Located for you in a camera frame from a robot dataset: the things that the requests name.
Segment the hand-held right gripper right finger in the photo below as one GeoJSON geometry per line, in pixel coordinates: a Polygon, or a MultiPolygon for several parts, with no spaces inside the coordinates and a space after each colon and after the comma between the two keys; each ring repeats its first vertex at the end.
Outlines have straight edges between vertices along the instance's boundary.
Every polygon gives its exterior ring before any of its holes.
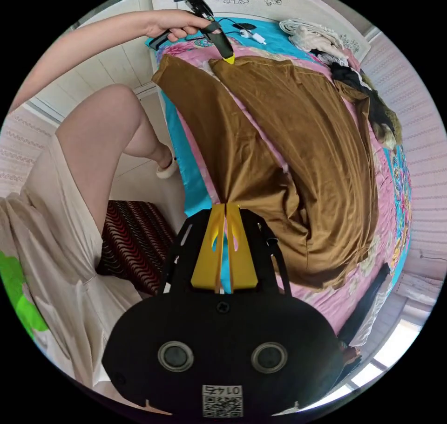
{"type": "Polygon", "coordinates": [[[227,232],[231,292],[255,289],[257,275],[240,208],[236,204],[227,205],[227,232]]]}

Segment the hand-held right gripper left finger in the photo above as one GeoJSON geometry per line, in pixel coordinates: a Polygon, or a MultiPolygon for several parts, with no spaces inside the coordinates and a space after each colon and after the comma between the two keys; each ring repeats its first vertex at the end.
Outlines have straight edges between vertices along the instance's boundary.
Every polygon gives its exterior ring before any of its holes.
{"type": "Polygon", "coordinates": [[[220,290],[221,288],[224,227],[225,205],[213,205],[191,277],[191,284],[195,289],[220,290]]]}

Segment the person's left hand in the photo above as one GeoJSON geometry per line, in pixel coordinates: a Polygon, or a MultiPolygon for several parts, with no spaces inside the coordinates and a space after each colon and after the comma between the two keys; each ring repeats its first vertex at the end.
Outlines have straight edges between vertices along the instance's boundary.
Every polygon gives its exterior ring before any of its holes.
{"type": "Polygon", "coordinates": [[[148,19],[144,35],[154,39],[166,33],[170,42],[176,42],[188,35],[195,35],[211,24],[208,19],[178,9],[150,11],[148,19]]]}

